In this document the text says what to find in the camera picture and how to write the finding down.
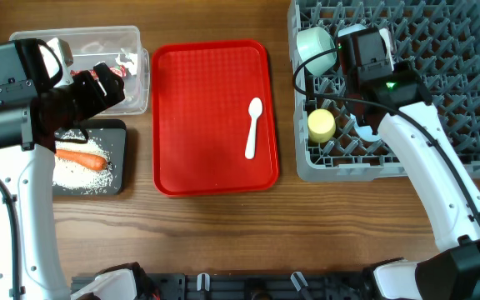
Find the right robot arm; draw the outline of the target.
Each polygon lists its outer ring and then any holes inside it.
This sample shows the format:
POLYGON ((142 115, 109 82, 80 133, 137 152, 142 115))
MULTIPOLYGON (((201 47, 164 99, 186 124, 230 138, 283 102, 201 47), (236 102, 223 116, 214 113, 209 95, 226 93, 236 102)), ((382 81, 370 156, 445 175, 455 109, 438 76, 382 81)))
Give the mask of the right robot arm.
MULTIPOLYGON (((366 270, 371 299, 480 299, 480 192, 441 127, 423 80, 391 57, 384 29, 332 38, 319 27, 297 35, 301 69, 320 75, 340 63, 345 103, 402 163, 422 201, 439 253, 366 270)), ((255 77, 202 44, 161 48, 152 59, 156 188, 168 196, 266 188, 276 178, 271 104, 255 77)))

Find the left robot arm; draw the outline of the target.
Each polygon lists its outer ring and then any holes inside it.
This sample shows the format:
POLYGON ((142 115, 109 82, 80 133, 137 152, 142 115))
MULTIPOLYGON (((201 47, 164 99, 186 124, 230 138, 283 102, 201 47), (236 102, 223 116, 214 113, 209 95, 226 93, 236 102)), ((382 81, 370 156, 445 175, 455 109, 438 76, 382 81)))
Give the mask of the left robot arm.
POLYGON ((135 263, 101 271, 72 292, 53 214, 56 132, 79 128, 124 99, 104 63, 71 74, 63 40, 0 43, 0 299, 137 299, 147 275, 135 263))

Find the mint green bowl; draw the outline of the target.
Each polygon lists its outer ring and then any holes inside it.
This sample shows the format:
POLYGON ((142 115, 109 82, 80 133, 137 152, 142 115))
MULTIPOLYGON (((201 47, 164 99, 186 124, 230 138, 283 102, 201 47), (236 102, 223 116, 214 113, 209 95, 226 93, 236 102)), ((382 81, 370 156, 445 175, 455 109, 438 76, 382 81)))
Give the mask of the mint green bowl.
POLYGON ((332 36, 323 27, 312 27, 297 34, 297 50, 302 61, 332 50, 331 53, 318 57, 306 65, 306 69, 315 76, 322 76, 337 61, 335 43, 332 36))

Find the white rice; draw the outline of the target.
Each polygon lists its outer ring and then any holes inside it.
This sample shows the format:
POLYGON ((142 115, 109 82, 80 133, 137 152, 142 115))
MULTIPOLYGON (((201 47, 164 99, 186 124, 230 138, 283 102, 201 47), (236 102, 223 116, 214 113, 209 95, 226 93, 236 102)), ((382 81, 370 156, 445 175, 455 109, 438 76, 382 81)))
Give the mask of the white rice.
POLYGON ((100 172, 87 169, 75 162, 55 158, 53 173, 53 186, 62 188, 64 192, 78 192, 81 194, 106 193, 111 187, 113 179, 113 166, 110 162, 110 152, 99 144, 101 139, 90 137, 86 143, 56 141, 56 150, 91 153, 104 157, 108 168, 100 172))

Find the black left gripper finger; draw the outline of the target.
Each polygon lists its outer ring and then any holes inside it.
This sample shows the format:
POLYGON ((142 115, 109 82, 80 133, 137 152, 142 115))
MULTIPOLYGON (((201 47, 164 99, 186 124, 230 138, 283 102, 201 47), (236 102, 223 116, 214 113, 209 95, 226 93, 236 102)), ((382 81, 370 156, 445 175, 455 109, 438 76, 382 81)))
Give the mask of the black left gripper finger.
POLYGON ((109 92, 110 69, 105 62, 99 62, 93 67, 93 71, 96 74, 96 81, 106 97, 109 92))
POLYGON ((124 81, 116 73, 109 71, 107 74, 107 101, 109 104, 118 104, 124 98, 124 81))

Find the light blue rice bowl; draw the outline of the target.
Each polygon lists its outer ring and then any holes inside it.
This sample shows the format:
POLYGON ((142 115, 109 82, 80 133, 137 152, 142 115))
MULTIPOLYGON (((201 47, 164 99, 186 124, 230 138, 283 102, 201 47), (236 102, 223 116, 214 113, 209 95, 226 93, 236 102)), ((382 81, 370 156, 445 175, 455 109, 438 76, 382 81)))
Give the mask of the light blue rice bowl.
POLYGON ((343 36, 346 36, 348 34, 355 33, 357 31, 361 31, 361 30, 364 30, 364 29, 366 29, 366 27, 364 25, 362 25, 361 23, 353 24, 352 26, 345 27, 345 28, 339 30, 337 36, 340 38, 340 37, 343 37, 343 36))

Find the light blue plate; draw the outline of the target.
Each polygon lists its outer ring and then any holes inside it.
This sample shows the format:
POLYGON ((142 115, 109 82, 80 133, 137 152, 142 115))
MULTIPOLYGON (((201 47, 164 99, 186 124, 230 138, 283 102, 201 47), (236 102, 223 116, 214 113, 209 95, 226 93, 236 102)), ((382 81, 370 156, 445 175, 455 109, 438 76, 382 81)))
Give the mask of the light blue plate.
POLYGON ((368 125, 364 125, 364 126, 359 125, 356 117, 355 117, 353 114, 350 115, 350 120, 351 120, 351 121, 354 121, 353 129, 355 130, 356 134, 357 134, 363 141, 366 141, 366 142, 369 142, 369 143, 374 143, 374 142, 379 141, 379 140, 381 139, 377 134, 374 134, 374 133, 373 133, 373 130, 372 130, 372 128, 371 128, 370 126, 368 126, 368 125))

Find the red snack wrapper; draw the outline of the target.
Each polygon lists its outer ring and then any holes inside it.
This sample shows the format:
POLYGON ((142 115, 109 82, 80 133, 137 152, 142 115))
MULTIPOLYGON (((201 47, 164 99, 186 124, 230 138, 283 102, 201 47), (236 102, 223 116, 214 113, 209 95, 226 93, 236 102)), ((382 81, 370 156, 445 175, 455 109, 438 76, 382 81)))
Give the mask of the red snack wrapper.
MULTIPOLYGON (((109 69, 112 73, 118 75, 120 78, 125 78, 128 75, 128 70, 124 66, 114 66, 114 67, 110 67, 109 69)), ((89 72, 91 73, 92 77, 95 80, 98 80, 98 75, 93 69, 89 70, 89 72)), ((72 77, 79 73, 80 71, 73 71, 73 70, 70 71, 70 75, 72 77)))

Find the white plastic spoon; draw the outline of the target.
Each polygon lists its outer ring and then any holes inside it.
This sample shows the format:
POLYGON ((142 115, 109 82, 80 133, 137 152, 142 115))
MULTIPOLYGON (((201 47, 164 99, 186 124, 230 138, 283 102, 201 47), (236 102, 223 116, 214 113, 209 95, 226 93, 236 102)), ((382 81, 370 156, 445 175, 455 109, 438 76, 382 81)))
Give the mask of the white plastic spoon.
POLYGON ((263 103, 259 97, 255 97, 249 104, 248 113, 251 118, 250 128, 247 136, 247 143, 245 147, 245 158, 251 160, 254 158, 256 149, 256 135, 258 118, 262 115, 263 103))

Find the yellow plastic cup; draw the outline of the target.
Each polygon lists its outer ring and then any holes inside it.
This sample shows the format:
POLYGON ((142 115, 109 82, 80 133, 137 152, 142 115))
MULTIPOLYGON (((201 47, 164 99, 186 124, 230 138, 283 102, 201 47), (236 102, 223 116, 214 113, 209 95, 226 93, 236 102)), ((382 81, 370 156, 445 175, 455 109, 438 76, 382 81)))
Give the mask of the yellow plastic cup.
POLYGON ((326 143, 336 132, 335 117, 327 109, 316 109, 307 117, 308 138, 313 143, 326 143))

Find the orange carrot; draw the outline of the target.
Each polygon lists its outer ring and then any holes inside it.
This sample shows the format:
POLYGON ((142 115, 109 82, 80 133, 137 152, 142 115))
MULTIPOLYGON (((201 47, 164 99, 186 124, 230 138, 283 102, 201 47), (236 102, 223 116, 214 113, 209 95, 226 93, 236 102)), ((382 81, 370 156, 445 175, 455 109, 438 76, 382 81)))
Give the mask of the orange carrot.
POLYGON ((100 172, 108 168, 109 162, 101 156, 86 153, 86 152, 74 152, 64 149, 59 149, 55 153, 55 156, 63 160, 68 160, 73 163, 77 163, 87 169, 100 172))

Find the small white tissue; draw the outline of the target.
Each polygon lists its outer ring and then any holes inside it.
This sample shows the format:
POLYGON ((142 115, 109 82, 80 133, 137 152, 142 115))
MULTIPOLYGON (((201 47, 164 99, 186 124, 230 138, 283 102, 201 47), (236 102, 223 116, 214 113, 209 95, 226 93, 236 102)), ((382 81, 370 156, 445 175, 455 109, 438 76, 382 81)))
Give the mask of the small white tissue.
POLYGON ((128 52, 123 49, 122 52, 116 56, 115 62, 122 70, 122 75, 124 77, 136 76, 140 71, 138 59, 139 56, 136 53, 128 52))

